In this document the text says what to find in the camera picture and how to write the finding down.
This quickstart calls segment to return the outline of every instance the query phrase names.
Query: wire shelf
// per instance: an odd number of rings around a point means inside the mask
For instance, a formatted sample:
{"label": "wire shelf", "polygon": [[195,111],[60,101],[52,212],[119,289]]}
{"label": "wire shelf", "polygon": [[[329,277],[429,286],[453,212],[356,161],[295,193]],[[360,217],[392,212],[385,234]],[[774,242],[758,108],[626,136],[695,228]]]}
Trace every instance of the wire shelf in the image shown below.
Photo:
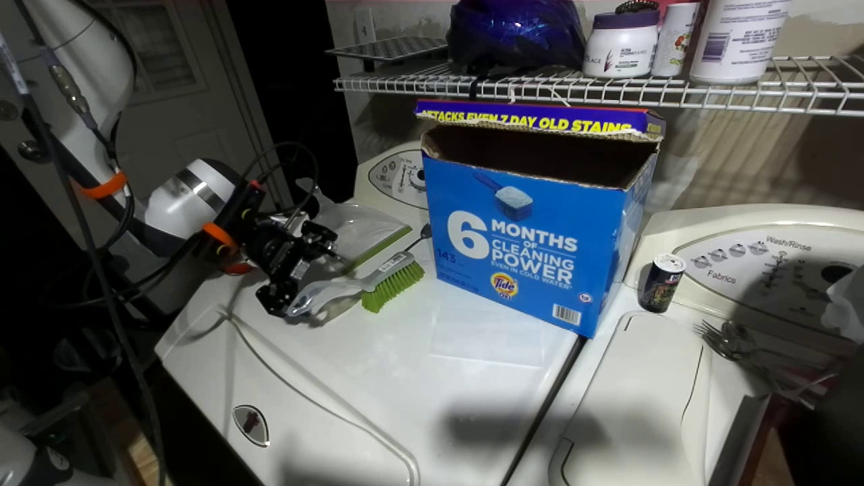
{"label": "wire shelf", "polygon": [[578,69],[484,81],[435,63],[416,73],[361,73],[335,81],[337,92],[474,96],[564,104],[647,104],[700,111],[761,111],[864,115],[864,55],[774,55],[753,85],[701,85],[682,77],[588,77]]}

